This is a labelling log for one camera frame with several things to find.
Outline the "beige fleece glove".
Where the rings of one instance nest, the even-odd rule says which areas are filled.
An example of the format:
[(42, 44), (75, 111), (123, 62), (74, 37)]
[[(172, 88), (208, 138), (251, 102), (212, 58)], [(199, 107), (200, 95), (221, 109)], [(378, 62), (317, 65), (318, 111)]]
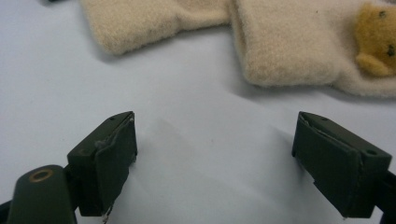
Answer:
[(396, 1), (231, 0), (229, 11), (249, 83), (396, 97)]

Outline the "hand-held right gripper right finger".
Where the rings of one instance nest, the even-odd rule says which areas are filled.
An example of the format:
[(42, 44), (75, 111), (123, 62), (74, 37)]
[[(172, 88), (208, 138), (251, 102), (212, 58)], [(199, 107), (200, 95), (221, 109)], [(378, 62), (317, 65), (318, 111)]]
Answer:
[(343, 217), (392, 217), (392, 156), (330, 119), (301, 111), (292, 156)]

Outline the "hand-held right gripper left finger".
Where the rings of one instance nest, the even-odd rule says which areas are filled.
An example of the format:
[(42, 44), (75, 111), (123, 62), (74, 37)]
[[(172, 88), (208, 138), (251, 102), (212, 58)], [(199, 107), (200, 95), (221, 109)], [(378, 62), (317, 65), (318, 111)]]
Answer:
[(106, 119), (67, 154), (72, 202), (82, 216), (100, 217), (111, 210), (136, 157), (132, 111)]

